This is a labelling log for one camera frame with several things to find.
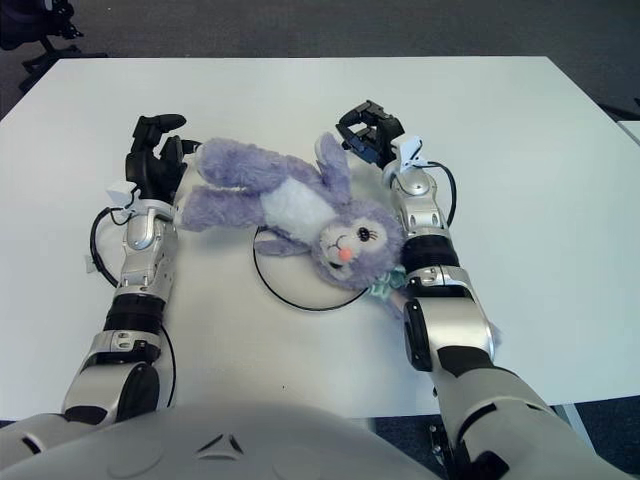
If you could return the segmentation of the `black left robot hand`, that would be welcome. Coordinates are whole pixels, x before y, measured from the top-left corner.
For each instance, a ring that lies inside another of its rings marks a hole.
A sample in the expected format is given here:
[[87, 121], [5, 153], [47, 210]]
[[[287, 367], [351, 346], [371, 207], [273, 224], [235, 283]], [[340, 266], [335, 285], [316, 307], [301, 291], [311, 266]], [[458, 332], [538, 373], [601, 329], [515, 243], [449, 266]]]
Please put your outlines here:
[[141, 199], [174, 204], [187, 169], [184, 157], [193, 154], [201, 143], [174, 135], [166, 139], [158, 157], [154, 149], [164, 134], [185, 124], [186, 118], [180, 114], [139, 117], [133, 132], [133, 143], [125, 160], [125, 176], [127, 181], [137, 185]]

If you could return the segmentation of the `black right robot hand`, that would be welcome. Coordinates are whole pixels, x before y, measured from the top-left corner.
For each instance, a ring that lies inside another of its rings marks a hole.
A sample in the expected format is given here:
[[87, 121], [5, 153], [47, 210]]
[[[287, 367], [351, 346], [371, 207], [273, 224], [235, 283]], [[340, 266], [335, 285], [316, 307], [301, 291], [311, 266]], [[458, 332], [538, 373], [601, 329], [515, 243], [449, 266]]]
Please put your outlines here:
[[335, 128], [344, 150], [381, 170], [396, 159], [391, 143], [405, 133], [396, 117], [371, 100], [346, 112]]

